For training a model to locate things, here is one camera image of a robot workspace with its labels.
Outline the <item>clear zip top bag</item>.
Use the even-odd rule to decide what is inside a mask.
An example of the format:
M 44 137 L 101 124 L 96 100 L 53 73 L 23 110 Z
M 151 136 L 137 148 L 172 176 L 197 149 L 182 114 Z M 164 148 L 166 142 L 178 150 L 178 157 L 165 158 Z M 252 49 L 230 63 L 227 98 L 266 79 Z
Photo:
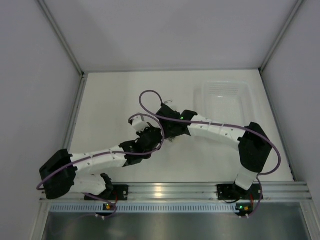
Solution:
M 170 138 L 167 139 L 167 141 L 169 141 L 170 143 L 175 143 L 175 142 L 178 141 L 178 139 L 179 139 L 178 136 L 176 136 L 176 137 L 170 137 Z

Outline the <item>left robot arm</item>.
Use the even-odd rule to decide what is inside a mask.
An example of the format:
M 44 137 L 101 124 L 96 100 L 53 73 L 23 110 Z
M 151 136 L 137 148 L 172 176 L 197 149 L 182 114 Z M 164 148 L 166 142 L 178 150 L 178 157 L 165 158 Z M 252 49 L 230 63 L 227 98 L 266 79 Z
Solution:
M 55 200 L 68 193 L 85 193 L 92 198 L 109 199 L 114 187 L 107 170 L 124 168 L 149 159 L 164 141 L 162 128 L 148 126 L 137 133 L 138 138 L 107 150 L 71 154 L 58 150 L 40 169 L 38 190 Z

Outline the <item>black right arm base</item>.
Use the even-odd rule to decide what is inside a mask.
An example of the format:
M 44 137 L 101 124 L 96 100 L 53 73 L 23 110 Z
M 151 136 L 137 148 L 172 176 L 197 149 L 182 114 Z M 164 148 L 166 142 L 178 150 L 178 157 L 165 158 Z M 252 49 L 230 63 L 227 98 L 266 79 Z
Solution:
M 216 187 L 220 201 L 259 200 L 262 193 L 258 183 L 254 183 L 249 190 L 244 190 L 235 183 L 218 184 Z

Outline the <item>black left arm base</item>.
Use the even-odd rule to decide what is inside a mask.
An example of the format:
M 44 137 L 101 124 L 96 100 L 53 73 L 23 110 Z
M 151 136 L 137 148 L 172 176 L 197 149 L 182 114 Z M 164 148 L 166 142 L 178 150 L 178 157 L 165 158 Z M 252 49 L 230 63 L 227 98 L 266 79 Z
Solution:
M 127 184 L 113 184 L 112 179 L 106 174 L 100 175 L 91 174 L 84 180 L 84 189 L 81 192 L 84 194 L 85 201 L 127 201 L 129 186 Z

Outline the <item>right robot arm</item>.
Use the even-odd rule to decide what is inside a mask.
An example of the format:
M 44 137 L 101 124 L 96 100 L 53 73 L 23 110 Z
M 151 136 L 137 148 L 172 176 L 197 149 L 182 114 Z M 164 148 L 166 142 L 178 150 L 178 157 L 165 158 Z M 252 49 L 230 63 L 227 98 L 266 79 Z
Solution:
M 182 135 L 201 137 L 238 151 L 241 167 L 234 181 L 233 192 L 240 199 L 251 194 L 251 186 L 263 171 L 272 150 L 271 143 L 259 124 L 251 122 L 245 127 L 223 125 L 195 111 L 184 110 L 179 113 L 164 103 L 156 117 L 167 139 Z

